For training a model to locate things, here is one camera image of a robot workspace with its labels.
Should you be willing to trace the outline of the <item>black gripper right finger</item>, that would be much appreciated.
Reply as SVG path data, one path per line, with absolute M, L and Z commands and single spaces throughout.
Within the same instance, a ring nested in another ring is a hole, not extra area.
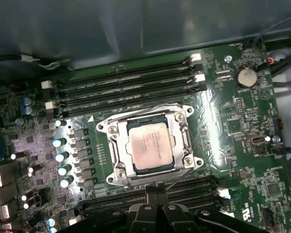
M 162 212 L 173 233 L 266 233 L 267 231 L 212 209 L 190 213 L 184 205 L 168 201 L 164 184 L 158 184 L 162 195 Z

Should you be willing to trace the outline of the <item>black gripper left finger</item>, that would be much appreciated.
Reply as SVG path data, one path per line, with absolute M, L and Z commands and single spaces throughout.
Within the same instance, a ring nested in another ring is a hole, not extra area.
M 158 215 L 158 187 L 148 186 L 145 203 L 132 205 L 128 212 L 109 208 L 81 220 L 62 233 L 154 233 Z

